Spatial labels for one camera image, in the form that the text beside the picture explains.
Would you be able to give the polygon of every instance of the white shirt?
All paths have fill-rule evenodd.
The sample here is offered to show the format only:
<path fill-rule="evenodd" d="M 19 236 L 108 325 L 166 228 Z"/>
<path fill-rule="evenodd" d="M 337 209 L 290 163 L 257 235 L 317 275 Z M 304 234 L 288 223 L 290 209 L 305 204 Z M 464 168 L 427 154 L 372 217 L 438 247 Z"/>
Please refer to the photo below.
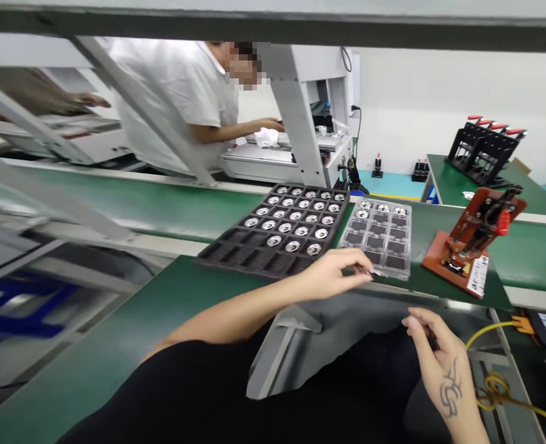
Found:
<path fill-rule="evenodd" d="M 219 156 L 234 141 L 203 145 L 188 131 L 187 123 L 226 126 L 238 123 L 238 88 L 204 42 L 115 38 L 110 56 L 142 88 L 155 107 L 185 141 L 203 165 L 221 171 Z M 145 121 L 115 94 L 115 106 L 138 159 L 156 167 L 192 174 Z"/>

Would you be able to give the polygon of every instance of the worker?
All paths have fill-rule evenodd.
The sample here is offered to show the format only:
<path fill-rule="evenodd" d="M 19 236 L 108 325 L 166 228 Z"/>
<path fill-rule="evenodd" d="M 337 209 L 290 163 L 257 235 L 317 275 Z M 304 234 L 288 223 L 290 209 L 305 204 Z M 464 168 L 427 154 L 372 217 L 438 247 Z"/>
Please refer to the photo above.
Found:
<path fill-rule="evenodd" d="M 247 42 L 112 39 L 110 56 L 135 80 L 147 103 L 211 173 L 221 171 L 219 157 L 237 138 L 272 128 L 274 118 L 238 123 L 238 90 L 260 83 L 259 61 Z M 192 172 L 120 97 L 115 107 L 135 156 L 162 173 Z"/>
<path fill-rule="evenodd" d="M 355 274 L 344 277 L 346 267 Z M 262 400 L 246 397 L 267 321 L 289 305 L 328 299 L 369 282 L 371 269 L 359 249 L 331 250 L 300 274 L 197 314 L 163 339 L 113 397 L 59 443 L 400 444 L 408 442 L 403 413 L 421 376 L 453 442 L 488 443 L 466 348 L 424 308 L 410 308 L 403 326 L 387 334 L 364 336 L 300 388 Z M 176 288 L 172 291 L 176 297 Z M 435 352 L 429 332 L 436 338 Z M 126 348 L 130 340 L 135 341 L 118 342 Z"/>

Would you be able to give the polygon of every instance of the white wall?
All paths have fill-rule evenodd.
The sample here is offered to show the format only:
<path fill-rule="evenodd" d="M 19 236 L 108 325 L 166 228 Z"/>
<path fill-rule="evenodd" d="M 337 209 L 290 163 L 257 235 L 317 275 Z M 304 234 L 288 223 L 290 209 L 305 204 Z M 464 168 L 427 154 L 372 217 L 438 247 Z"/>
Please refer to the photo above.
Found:
<path fill-rule="evenodd" d="M 418 158 L 447 154 L 458 128 L 481 114 L 527 128 L 515 154 L 546 183 L 546 54 L 355 48 L 361 54 L 358 167 L 410 174 Z M 240 121 L 280 117 L 265 84 L 240 95 Z M 357 133 L 352 119 L 352 134 Z"/>

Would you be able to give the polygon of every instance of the black tray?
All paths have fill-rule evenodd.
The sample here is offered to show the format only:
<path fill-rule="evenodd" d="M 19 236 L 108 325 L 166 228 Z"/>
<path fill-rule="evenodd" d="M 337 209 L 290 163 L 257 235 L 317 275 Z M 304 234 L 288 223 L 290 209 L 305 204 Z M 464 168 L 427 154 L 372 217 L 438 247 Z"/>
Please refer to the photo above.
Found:
<path fill-rule="evenodd" d="M 287 188 L 287 192 L 280 194 L 279 189 Z M 301 189 L 301 195 L 292 195 L 293 190 Z M 315 197 L 306 197 L 307 193 L 315 192 Z M 331 197 L 322 199 L 322 193 L 330 193 Z M 336 200 L 336 196 L 342 194 L 344 200 Z M 277 203 L 268 203 L 272 197 L 278 197 Z M 293 199 L 293 204 L 285 206 L 283 200 Z M 310 205 L 307 208 L 300 208 L 299 203 L 303 200 L 309 200 Z M 317 202 L 325 203 L 322 210 L 314 210 Z M 330 212 L 328 207 L 332 204 L 339 206 L 336 213 Z M 310 264 L 324 254 L 331 246 L 336 236 L 337 230 L 341 224 L 345 210 L 349 204 L 349 192 L 326 188 L 309 187 L 303 185 L 279 184 L 268 194 L 259 205 L 257 205 L 248 215 L 241 218 L 236 225 L 223 233 L 215 242 L 201 251 L 196 258 L 198 263 L 223 268 L 228 270 L 240 271 L 242 273 L 258 274 L 268 278 L 286 278 L 305 270 Z M 258 215 L 257 211 L 261 208 L 267 208 L 266 215 Z M 284 211 L 283 217 L 274 217 L 277 211 Z M 300 212 L 301 219 L 291 220 L 289 216 L 292 213 Z M 318 221 L 315 223 L 306 222 L 306 217 L 315 215 Z M 334 218 L 333 224 L 323 224 L 324 217 Z M 253 227 L 246 227 L 244 223 L 251 218 L 257 218 L 259 222 Z M 267 221 L 274 221 L 275 227 L 272 229 L 263 229 L 262 224 Z M 290 223 L 292 228 L 289 232 L 279 232 L 279 227 L 284 223 Z M 296 229 L 305 226 L 308 228 L 306 236 L 297 236 Z M 328 235 L 324 239 L 317 239 L 315 233 L 324 228 Z M 267 240 L 273 236 L 281 236 L 281 243 L 270 247 Z M 287 252 L 285 246 L 297 241 L 300 247 L 295 252 Z M 315 256 L 310 256 L 307 249 L 312 244 L 320 245 L 320 252 Z"/>

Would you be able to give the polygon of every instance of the plastic tray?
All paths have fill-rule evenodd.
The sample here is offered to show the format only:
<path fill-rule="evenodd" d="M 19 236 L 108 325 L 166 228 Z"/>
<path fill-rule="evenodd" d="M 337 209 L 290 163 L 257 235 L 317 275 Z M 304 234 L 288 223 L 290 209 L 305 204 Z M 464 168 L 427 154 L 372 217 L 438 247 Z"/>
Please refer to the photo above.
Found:
<path fill-rule="evenodd" d="M 294 195 L 296 190 L 302 192 Z M 287 199 L 292 199 L 292 202 L 286 202 Z M 303 201 L 309 202 L 304 208 L 300 207 L 300 204 L 304 205 Z M 348 204 L 348 191 L 279 184 L 248 215 L 201 251 L 196 260 L 207 266 L 268 278 L 286 278 L 297 274 L 330 248 Z M 330 211 L 330 205 L 338 205 L 338 211 Z M 300 218 L 292 219 L 293 213 L 300 213 Z M 312 220 L 310 216 L 314 216 L 316 221 L 308 221 Z M 323 223 L 323 219 L 327 217 L 332 217 L 333 222 Z M 258 222 L 253 226 L 246 226 L 246 222 L 251 219 L 257 219 Z M 263 225 L 271 221 L 275 226 L 265 229 Z M 283 224 L 290 224 L 290 230 L 279 231 Z M 308 233 L 298 235 L 299 228 L 306 228 Z M 316 237 L 316 232 L 320 229 L 328 232 L 322 239 Z M 267 241 L 273 236 L 281 239 L 278 244 L 269 246 Z M 286 250 L 290 242 L 299 243 L 299 247 L 293 252 Z M 316 255 L 309 255 L 307 250 L 313 244 L 318 244 L 320 251 Z"/>
<path fill-rule="evenodd" d="M 358 247 L 374 269 L 390 278 L 410 277 L 412 208 L 383 200 L 362 199 L 353 209 L 339 248 Z"/>

